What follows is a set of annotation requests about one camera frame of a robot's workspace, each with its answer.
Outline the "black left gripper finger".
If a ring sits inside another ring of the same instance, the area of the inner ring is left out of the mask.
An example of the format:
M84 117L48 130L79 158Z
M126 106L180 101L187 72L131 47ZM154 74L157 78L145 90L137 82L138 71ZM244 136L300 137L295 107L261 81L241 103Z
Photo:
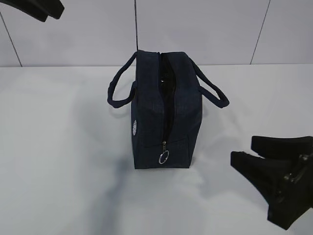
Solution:
M60 19L65 7L60 0L38 0L38 7L54 19Z
M0 0L0 2L18 9L41 22L45 22L48 18L46 10L50 5L49 0Z

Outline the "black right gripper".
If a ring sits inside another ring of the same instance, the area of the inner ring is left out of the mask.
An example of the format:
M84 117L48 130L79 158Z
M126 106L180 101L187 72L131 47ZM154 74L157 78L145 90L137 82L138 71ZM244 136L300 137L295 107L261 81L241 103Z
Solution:
M313 138L252 136L251 150L261 157L232 151L230 164L268 203L267 220L288 230L313 207Z

